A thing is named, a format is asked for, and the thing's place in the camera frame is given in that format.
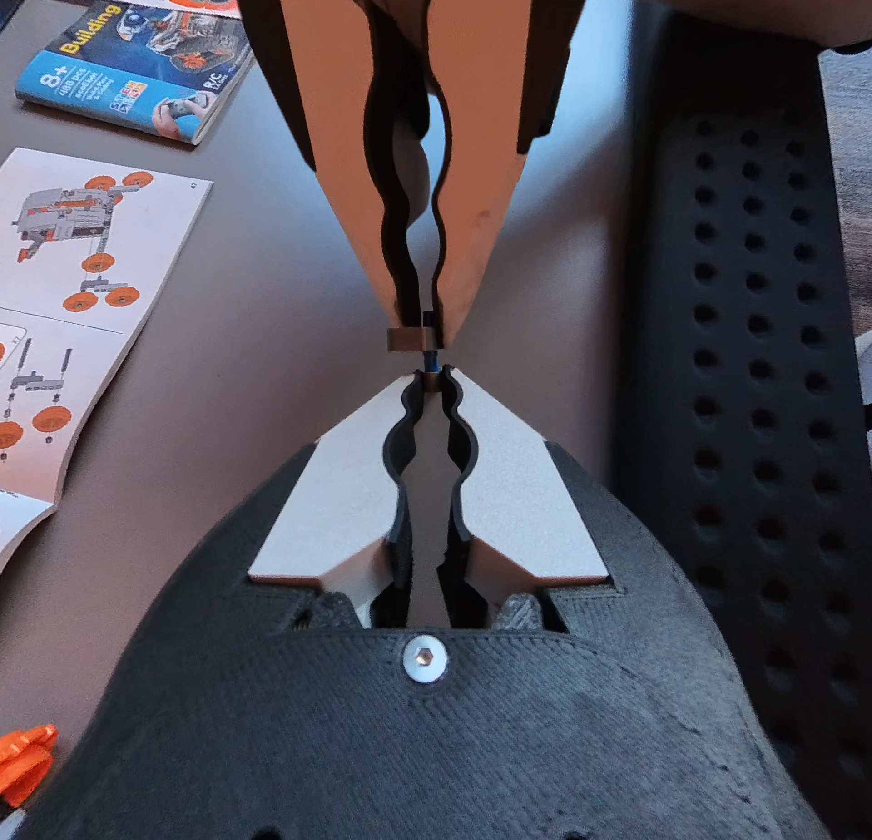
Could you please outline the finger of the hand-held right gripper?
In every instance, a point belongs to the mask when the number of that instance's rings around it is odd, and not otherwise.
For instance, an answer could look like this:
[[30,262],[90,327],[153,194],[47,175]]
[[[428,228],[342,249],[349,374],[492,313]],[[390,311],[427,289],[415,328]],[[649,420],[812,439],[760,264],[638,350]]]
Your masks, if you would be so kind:
[[394,87],[374,68],[375,9],[354,0],[280,4],[317,180],[391,326],[421,326],[410,205],[393,160]]
[[568,51],[568,0],[429,0],[427,62],[446,118],[433,194],[440,348],[469,313]]

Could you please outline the grey desk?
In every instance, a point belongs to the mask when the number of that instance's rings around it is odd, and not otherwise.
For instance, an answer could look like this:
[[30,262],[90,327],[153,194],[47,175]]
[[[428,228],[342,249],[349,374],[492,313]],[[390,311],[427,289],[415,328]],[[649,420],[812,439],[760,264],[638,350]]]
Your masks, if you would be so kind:
[[[608,481],[634,0],[588,0],[447,361]],[[25,64],[82,7],[2,34],[2,157],[28,147],[213,181],[132,353],[76,445],[59,511],[2,574],[2,733],[54,723],[59,772],[181,560],[300,447],[419,358],[386,317],[253,66],[199,148],[25,107]]]

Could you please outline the blue closed booklet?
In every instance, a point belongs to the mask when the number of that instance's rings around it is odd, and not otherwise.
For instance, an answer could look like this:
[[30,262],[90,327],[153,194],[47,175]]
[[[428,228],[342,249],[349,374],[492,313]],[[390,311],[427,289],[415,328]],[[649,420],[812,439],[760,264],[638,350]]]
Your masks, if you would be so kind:
[[253,58],[239,20],[100,0],[29,62],[15,95],[196,146]]

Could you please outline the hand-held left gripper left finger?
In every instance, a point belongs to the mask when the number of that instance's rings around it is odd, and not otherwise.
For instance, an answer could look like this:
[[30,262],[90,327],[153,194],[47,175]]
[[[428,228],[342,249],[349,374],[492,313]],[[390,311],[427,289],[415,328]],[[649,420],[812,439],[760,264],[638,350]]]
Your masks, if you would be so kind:
[[412,561],[402,475],[416,453],[417,421],[413,373],[324,434],[249,578],[342,593],[364,628],[404,626]]

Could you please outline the grey orange toy robot model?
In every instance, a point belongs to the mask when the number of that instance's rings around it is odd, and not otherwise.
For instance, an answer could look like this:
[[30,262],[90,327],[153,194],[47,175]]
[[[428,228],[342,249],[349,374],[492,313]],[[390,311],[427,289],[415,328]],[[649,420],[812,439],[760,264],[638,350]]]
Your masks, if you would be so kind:
[[46,777],[58,737],[53,724],[16,729],[1,737],[1,797],[10,807],[20,807]]

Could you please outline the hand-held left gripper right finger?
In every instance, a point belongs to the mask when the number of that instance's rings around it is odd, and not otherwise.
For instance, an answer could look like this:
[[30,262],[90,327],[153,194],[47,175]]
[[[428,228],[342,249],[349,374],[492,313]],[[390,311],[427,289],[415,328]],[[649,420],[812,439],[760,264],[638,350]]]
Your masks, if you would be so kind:
[[609,573],[544,437],[443,369],[452,488],[443,596],[453,628],[485,628],[507,598],[606,584]]

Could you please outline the open white instruction booklet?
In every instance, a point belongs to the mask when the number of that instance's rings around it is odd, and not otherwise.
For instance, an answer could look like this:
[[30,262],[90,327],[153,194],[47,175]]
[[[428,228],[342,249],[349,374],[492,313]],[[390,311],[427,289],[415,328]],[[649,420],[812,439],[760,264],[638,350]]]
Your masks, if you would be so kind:
[[57,510],[81,430],[212,184],[31,148],[3,162],[2,568]]

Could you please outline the black perforated chair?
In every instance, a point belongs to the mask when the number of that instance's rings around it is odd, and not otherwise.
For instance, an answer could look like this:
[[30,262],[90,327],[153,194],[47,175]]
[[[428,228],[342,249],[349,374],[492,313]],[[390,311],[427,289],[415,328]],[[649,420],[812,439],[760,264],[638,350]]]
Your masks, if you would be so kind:
[[634,3],[615,488],[810,796],[870,796],[870,472],[812,44]]

